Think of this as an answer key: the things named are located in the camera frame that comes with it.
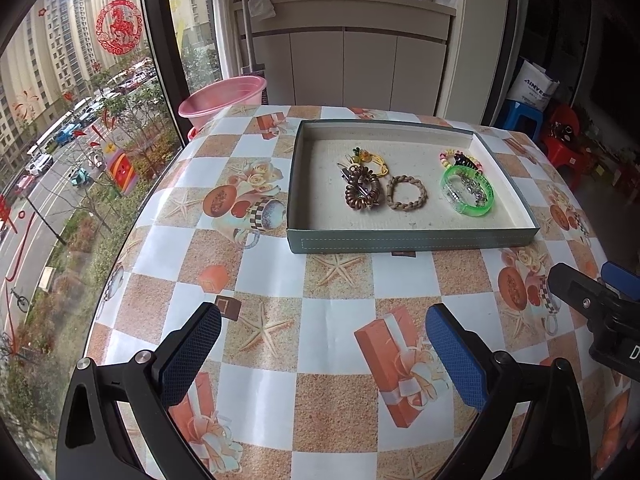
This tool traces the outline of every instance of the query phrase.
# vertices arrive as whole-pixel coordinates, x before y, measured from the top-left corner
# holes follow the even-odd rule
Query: countertop
[[[217,479],[430,478],[475,415],[425,339],[425,312],[441,301],[491,350],[536,364],[567,358],[583,394],[594,454],[606,407],[628,380],[590,358],[585,319],[546,291],[544,278],[553,264],[565,262],[595,278],[606,261],[562,178],[517,132],[399,112],[356,112],[236,106],[208,123],[162,178],[130,233],[114,271],[116,285],[98,308],[87,355],[98,364],[128,361],[140,349],[155,349],[202,301],[215,301],[216,293],[234,298],[241,304],[238,320],[223,318],[222,334],[182,410],[172,412],[179,428],[206,422],[204,434],[188,438]],[[415,257],[292,254],[278,204],[287,203],[297,126],[317,118],[475,130],[531,206],[541,226],[536,240],[526,248]],[[212,202],[210,192],[219,186],[235,187],[238,194],[257,191],[265,200],[258,209],[238,200],[234,216],[214,218],[220,201]],[[520,308],[498,282],[507,267],[527,283]],[[429,376],[422,377],[412,401],[419,410],[408,428],[394,423],[354,336],[397,308],[420,336],[416,359]],[[519,405],[513,414],[490,466],[494,474],[510,453],[525,410]],[[130,409],[122,412],[142,463],[158,477]]]

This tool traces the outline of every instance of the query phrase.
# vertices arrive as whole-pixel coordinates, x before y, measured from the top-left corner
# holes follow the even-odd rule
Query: cabinet
[[[242,49],[246,51],[246,40],[242,40]],[[269,104],[293,104],[295,95],[289,35],[256,36],[254,51],[255,62],[264,63],[264,77],[268,81]]]
[[[447,51],[443,43],[398,37],[391,109],[433,115]]]
[[[342,32],[292,32],[289,36],[295,103],[342,106]]]
[[[343,105],[389,110],[397,36],[344,33]]]

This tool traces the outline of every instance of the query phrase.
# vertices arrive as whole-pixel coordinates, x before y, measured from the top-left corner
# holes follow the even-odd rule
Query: hair accessory
[[[414,202],[409,202],[403,204],[402,202],[394,202],[394,187],[398,182],[408,182],[409,184],[413,184],[420,190],[420,196],[418,200]],[[411,211],[413,209],[418,209],[422,207],[427,202],[427,190],[420,180],[417,178],[413,178],[412,176],[400,175],[394,176],[391,180],[386,184],[386,204],[391,209],[401,209],[403,211]]]
[[[494,189],[479,171],[466,166],[450,166],[440,181],[442,193],[457,212],[482,216],[494,205]]]
[[[366,166],[351,164],[348,168],[339,164],[342,178],[347,181],[344,200],[351,209],[364,209],[378,204],[380,181]]]
[[[472,168],[482,174],[482,164],[480,164],[474,156],[465,155],[460,150],[445,150],[440,153],[440,163],[444,166],[445,170],[448,170],[452,166],[449,162],[451,157],[453,157],[455,161],[455,166],[466,166],[467,168]]]
[[[353,155],[345,155],[350,164],[364,164],[366,162],[373,162],[380,167],[380,170],[376,173],[376,177],[382,178],[389,174],[389,168],[386,166],[384,159],[376,155],[375,153],[369,153],[367,150],[361,148],[354,148]]]

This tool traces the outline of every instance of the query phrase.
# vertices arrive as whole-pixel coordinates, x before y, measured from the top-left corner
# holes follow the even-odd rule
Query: curtain
[[[240,75],[240,42],[238,24],[232,9],[235,0],[212,0],[216,27],[216,43],[222,77],[228,79]]]

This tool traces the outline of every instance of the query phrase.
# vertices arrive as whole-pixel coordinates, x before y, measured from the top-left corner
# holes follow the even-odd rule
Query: transparent green ring
[[[456,191],[456,186],[452,183],[452,179],[455,176],[466,176],[473,180],[484,195],[486,196],[486,203],[481,206],[472,205],[467,203]],[[458,213],[467,216],[482,216],[489,212],[489,209],[494,205],[494,188],[491,187],[486,177],[474,170],[473,168],[467,168],[466,166],[451,166],[444,172],[440,179],[440,190],[445,198],[449,201],[453,209]]]

